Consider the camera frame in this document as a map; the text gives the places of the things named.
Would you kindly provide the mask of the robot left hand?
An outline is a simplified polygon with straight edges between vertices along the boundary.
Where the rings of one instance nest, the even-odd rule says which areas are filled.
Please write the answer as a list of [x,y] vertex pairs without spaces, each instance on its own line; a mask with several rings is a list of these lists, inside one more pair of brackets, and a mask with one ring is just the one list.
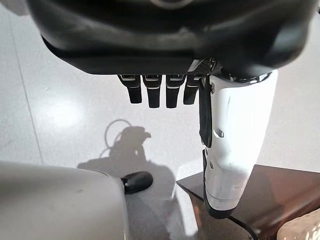
[[47,48],[93,75],[117,75],[133,104],[199,98],[203,198],[216,219],[239,204],[268,126],[277,70],[303,51],[316,0],[29,0]]

